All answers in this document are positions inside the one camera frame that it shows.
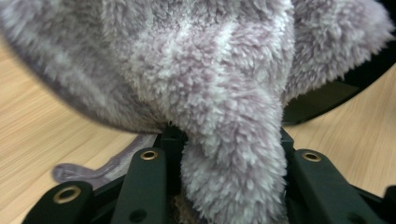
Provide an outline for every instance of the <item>fleece material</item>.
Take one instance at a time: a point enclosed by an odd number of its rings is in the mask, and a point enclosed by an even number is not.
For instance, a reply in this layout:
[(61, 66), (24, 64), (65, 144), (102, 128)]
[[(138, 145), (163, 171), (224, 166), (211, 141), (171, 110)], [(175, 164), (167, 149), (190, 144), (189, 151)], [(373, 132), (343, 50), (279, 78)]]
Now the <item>fleece material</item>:
[(35, 73), (88, 117), (186, 132), (186, 197), (210, 223), (277, 223), (283, 106), (392, 39), (374, 0), (0, 0)]

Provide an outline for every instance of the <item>wooden floor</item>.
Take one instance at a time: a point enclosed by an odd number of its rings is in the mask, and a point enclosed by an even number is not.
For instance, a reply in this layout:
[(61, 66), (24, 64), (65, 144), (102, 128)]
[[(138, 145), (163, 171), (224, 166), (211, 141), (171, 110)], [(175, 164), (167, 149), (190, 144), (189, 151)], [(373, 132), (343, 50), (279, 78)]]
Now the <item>wooden floor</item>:
[[(332, 112), (287, 128), (296, 148), (327, 155), (350, 183), (382, 195), (396, 184), (396, 66)], [(97, 168), (133, 134), (99, 126), (48, 92), (0, 43), (0, 222), (21, 223), (56, 183), (61, 162)]]

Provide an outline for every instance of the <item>gray fluffy fabric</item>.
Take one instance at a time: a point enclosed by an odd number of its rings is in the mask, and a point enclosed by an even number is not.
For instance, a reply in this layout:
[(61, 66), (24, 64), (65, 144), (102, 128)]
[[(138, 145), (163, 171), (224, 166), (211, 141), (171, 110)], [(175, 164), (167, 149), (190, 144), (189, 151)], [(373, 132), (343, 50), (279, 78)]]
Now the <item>gray fluffy fabric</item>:
[(392, 39), (374, 0), (0, 0), (3, 34), (82, 114), (186, 132), (186, 197), (209, 223), (277, 223), (283, 106)]

